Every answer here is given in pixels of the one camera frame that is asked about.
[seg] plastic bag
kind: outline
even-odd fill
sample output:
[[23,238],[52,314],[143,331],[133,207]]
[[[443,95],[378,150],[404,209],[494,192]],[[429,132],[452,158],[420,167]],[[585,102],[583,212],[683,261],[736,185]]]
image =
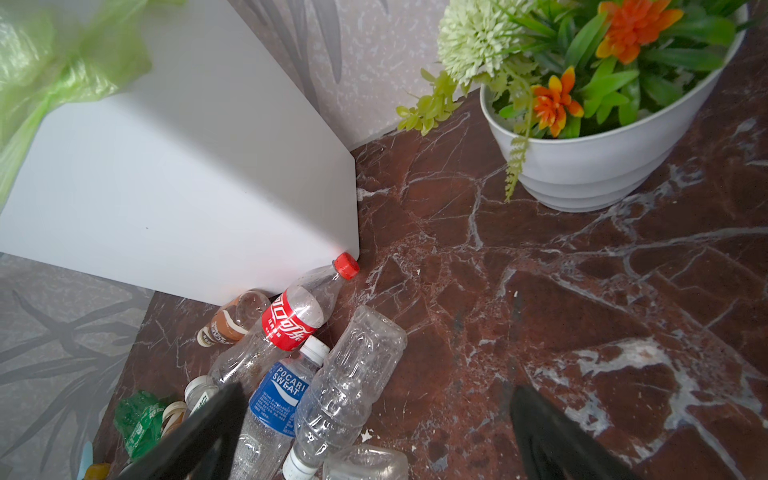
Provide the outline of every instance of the plastic bag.
[[151,69],[137,23],[147,3],[104,0],[85,28],[29,1],[0,6],[0,211],[43,117],[116,93]]
[[123,436],[131,460],[140,458],[160,441],[165,407],[167,404],[143,390],[118,403],[113,423]]

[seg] white flower pot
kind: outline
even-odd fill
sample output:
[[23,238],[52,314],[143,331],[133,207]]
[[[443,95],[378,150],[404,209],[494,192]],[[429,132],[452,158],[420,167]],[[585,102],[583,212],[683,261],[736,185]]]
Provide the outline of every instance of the white flower pot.
[[[746,5],[734,17],[737,23],[745,22]],[[742,31],[728,50],[726,65],[743,39]],[[532,138],[520,183],[547,207],[565,212],[588,212],[615,204],[667,158],[712,93],[721,71],[712,71],[680,100],[626,127],[567,140]],[[508,158],[515,134],[497,122],[491,95],[483,85],[480,105],[498,146]]]

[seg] potted plant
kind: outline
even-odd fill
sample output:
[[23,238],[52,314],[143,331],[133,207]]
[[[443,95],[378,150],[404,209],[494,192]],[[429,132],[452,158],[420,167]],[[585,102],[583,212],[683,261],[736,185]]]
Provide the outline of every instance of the potted plant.
[[736,53],[746,0],[452,0],[432,95],[397,107],[427,134],[480,84],[518,180],[543,204],[591,211],[627,196],[669,155]]

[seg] red marble floor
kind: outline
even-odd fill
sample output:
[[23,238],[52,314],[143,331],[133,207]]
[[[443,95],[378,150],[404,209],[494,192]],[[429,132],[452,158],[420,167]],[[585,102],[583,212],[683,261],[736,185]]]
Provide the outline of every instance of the red marble floor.
[[[668,161],[596,213],[520,187],[505,204],[476,94],[424,138],[353,152],[362,271],[323,338],[363,303],[409,334],[369,441],[412,478],[524,478],[508,405],[530,383],[643,478],[768,478],[766,48],[749,33]],[[156,295],[98,461],[125,462],[119,399],[207,371],[194,333],[213,309]]]

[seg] pale green pompom flower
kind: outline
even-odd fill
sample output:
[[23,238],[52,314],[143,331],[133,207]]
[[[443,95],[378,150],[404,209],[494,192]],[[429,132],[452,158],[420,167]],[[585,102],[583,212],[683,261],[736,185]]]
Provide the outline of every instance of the pale green pompom flower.
[[522,32],[507,12],[523,14],[528,5],[526,0],[451,0],[437,38],[438,57],[445,70],[459,84],[468,84],[482,72],[493,76],[502,66],[502,52]]

